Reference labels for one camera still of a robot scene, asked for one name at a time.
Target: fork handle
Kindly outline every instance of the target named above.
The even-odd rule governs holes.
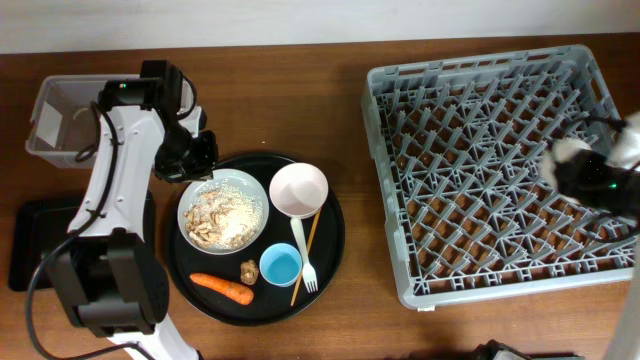
[[[298,250],[300,250],[300,256],[302,257],[302,263],[309,263],[309,256],[307,255],[307,244],[304,237],[304,229],[302,228],[302,221],[297,218],[291,218],[291,230],[293,230],[293,237],[296,238],[298,244]]]

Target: black round tray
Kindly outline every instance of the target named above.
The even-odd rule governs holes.
[[[223,163],[217,168],[233,168],[255,177],[268,193],[269,183],[282,167],[295,162],[293,159],[274,154],[242,155]],[[305,234],[309,236],[313,217],[302,221]],[[240,282],[240,263],[253,259],[256,264],[264,250],[272,244],[284,242],[297,248],[289,218],[280,213],[269,202],[269,220],[258,237],[246,249],[230,255],[209,255],[191,246],[178,230],[177,216],[171,217],[169,239],[166,241],[166,257],[174,284],[198,310],[222,322],[253,326],[287,319],[311,305],[326,289],[338,270],[344,252],[344,219],[336,195],[329,189],[329,196],[322,207],[313,246],[309,253],[311,264],[318,277],[318,291],[307,293],[300,284],[294,306],[291,306],[294,286],[281,288],[269,284],[262,276],[250,286],[255,296],[251,304],[243,306],[213,290],[195,285],[189,275],[196,272],[215,275],[230,281]]]

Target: blue cup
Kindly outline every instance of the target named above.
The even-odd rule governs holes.
[[[280,287],[293,285],[302,270],[298,249],[289,244],[274,244],[260,257],[260,273],[270,284]]]

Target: white fork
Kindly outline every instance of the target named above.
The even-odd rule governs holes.
[[[307,242],[304,237],[302,221],[297,218],[291,218],[291,229],[293,230],[293,236],[296,238],[296,244],[298,244],[298,250],[300,250],[300,256],[302,257],[302,280],[304,280],[304,286],[306,286],[307,292],[309,293],[318,291],[318,278],[316,277],[316,270],[311,266],[311,263],[309,263]]]

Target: white wall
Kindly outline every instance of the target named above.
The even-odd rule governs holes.
[[[640,0],[0,0],[0,53],[640,31]]]

